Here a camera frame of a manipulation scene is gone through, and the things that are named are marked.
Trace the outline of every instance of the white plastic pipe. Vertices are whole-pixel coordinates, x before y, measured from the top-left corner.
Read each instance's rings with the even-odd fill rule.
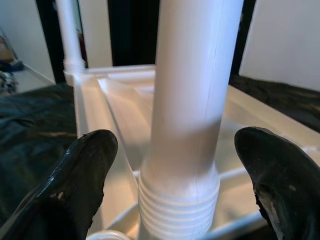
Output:
[[[56,0],[56,5],[64,50],[64,74],[68,82],[72,74],[84,70],[85,63],[81,56],[72,0]]]
[[[194,240],[213,221],[214,154],[243,0],[162,0],[140,240]]]

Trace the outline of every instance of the black tarp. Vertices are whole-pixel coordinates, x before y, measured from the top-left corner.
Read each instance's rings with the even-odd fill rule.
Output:
[[[0,98],[0,226],[77,139],[66,84]]]

